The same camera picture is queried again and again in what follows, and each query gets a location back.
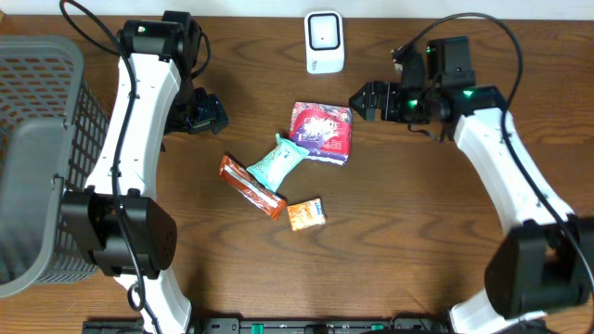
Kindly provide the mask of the small orange snack packet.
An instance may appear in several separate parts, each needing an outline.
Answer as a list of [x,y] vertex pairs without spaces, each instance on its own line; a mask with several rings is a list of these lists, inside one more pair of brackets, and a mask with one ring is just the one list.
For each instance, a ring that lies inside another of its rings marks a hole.
[[310,199],[294,204],[289,206],[287,210],[292,231],[304,230],[326,223],[326,214],[323,210],[321,199]]

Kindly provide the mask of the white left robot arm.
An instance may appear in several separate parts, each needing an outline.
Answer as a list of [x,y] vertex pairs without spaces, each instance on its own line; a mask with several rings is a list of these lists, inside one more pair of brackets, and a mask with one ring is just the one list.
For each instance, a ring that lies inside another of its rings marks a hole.
[[179,11],[158,21],[130,19],[109,36],[119,88],[107,136],[84,188],[61,202],[83,258],[125,288],[147,333],[200,330],[172,267],[177,228],[156,201],[156,174],[164,135],[225,125],[217,96],[193,85],[206,38]]

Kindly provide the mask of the orange snack bar wrapper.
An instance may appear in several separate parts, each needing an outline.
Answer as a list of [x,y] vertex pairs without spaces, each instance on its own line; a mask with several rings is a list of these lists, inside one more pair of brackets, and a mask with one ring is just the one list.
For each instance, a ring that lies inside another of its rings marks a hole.
[[245,199],[276,221],[287,202],[261,185],[251,174],[231,157],[224,155],[219,165],[218,175],[234,187]]

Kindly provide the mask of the purple red snack packet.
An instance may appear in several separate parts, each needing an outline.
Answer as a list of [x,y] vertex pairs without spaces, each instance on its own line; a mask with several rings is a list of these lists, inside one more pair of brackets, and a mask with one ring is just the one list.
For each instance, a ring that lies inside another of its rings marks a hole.
[[353,113],[349,108],[296,102],[289,139],[309,150],[309,160],[344,165],[351,150],[352,123]]

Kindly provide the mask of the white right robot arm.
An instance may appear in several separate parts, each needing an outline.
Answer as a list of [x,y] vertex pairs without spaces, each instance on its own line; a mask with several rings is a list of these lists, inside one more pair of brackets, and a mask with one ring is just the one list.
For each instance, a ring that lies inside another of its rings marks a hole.
[[484,288],[448,313],[457,333],[526,328],[544,315],[584,304],[593,292],[593,222],[575,215],[523,146],[507,102],[477,85],[469,40],[434,39],[424,52],[394,51],[397,82],[366,83],[349,104],[364,120],[405,124],[441,138],[469,159],[492,200],[504,240],[484,273]]

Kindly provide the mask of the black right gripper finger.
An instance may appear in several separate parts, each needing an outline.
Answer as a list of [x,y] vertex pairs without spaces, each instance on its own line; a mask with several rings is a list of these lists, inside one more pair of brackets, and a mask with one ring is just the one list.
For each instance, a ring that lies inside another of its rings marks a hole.
[[370,93],[370,83],[365,83],[355,94],[349,98],[350,106],[366,106]]
[[366,107],[365,105],[354,106],[354,110],[361,116],[366,122],[375,121],[375,108]]

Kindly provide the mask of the teal snack packet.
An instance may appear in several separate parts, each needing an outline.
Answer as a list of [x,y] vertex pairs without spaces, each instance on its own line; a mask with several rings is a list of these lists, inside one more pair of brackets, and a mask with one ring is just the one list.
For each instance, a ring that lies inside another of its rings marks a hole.
[[261,185],[276,193],[284,178],[310,153],[307,148],[276,134],[277,145],[265,157],[247,168]]

